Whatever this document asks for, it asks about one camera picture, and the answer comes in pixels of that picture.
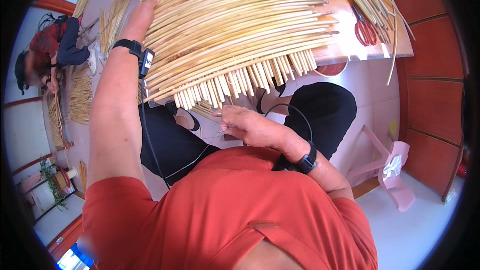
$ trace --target red shirt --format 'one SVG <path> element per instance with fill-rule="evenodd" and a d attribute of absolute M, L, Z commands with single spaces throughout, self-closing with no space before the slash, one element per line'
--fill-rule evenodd
<path fill-rule="evenodd" d="M 51 58 L 55 56 L 55 51 L 60 46 L 57 37 L 60 35 L 61 38 L 66 29 L 67 23 L 63 22 L 59 34 L 59 26 L 54 23 L 35 34 L 35 37 L 30 42 L 30 50 L 35 52 L 33 65 L 37 71 L 50 64 Z"/>
<path fill-rule="evenodd" d="M 279 153 L 236 147 L 203 159 L 153 201 L 140 180 L 85 193 L 83 228 L 102 269 L 232 269 L 267 238 L 306 270 L 377 269 L 365 214 L 310 177 L 270 171 Z"/>

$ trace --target red scissors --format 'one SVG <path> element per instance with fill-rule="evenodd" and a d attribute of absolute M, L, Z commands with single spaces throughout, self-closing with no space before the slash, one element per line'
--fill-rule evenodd
<path fill-rule="evenodd" d="M 352 9 L 357 16 L 357 23 L 355 24 L 355 35 L 363 46 L 377 44 L 377 31 L 373 24 L 363 19 L 358 7 L 352 4 Z"/>

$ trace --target pink chair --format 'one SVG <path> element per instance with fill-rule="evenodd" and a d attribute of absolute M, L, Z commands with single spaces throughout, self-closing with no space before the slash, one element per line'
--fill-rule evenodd
<path fill-rule="evenodd" d="M 385 148 L 385 146 L 378 140 L 377 136 L 374 135 L 374 133 L 372 133 L 372 131 L 370 131 L 366 126 L 363 126 L 362 130 L 365 134 L 367 134 L 373 145 L 380 152 L 381 158 L 371 162 L 370 164 L 350 170 L 346 177 L 351 178 L 359 174 L 378 169 L 378 181 L 380 182 L 382 188 L 387 192 L 388 196 L 390 196 L 392 199 L 395 207 L 400 212 L 408 210 L 415 201 L 415 195 L 413 194 L 412 190 L 403 184 L 400 175 L 397 177 L 387 177 L 383 170 L 384 167 L 390 164 L 394 157 L 399 154 L 402 157 L 402 166 L 405 165 L 405 162 L 409 156 L 410 145 L 402 141 L 393 141 L 393 135 L 388 132 L 388 137 L 393 142 L 390 146 L 390 150 L 387 150 L 387 148 Z"/>

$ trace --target green plant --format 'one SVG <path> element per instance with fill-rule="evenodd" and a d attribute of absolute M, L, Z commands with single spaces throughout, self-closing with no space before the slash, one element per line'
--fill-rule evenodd
<path fill-rule="evenodd" d="M 55 180 L 53 179 L 52 166 L 47 165 L 47 160 L 43 159 L 40 161 L 40 173 L 42 174 L 43 179 L 46 180 L 48 188 L 52 191 L 53 198 L 55 199 L 55 205 L 61 211 L 60 207 L 67 208 L 65 203 L 65 197 L 62 195 L 61 190 L 58 188 Z"/>

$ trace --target black pants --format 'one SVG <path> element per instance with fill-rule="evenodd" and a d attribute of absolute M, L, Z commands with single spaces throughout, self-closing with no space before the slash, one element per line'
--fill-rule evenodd
<path fill-rule="evenodd" d="M 80 23 L 77 18 L 69 17 L 67 20 L 67 28 L 63 33 L 58 47 L 57 62 L 61 66 L 81 65 L 90 57 L 90 51 L 87 46 L 78 49 L 77 37 L 80 30 Z"/>
<path fill-rule="evenodd" d="M 329 82 L 317 82 L 295 91 L 290 104 L 300 110 L 309 121 L 315 148 L 325 158 L 330 159 L 357 115 L 357 105 L 352 93 Z M 170 176 L 194 161 L 207 147 L 202 139 L 177 125 L 165 106 L 150 109 L 145 104 L 144 107 L 148 133 L 164 177 Z M 142 117 L 141 106 L 139 106 L 139 112 Z M 285 118 L 285 125 L 308 140 L 310 132 L 303 117 L 293 109 L 289 109 L 289 113 L 290 115 Z M 210 145 L 195 163 L 168 177 L 167 183 L 172 185 L 180 180 L 201 159 L 217 150 L 219 150 L 218 147 Z M 143 130 L 140 158 L 143 165 L 161 176 L 148 145 L 145 130 Z"/>

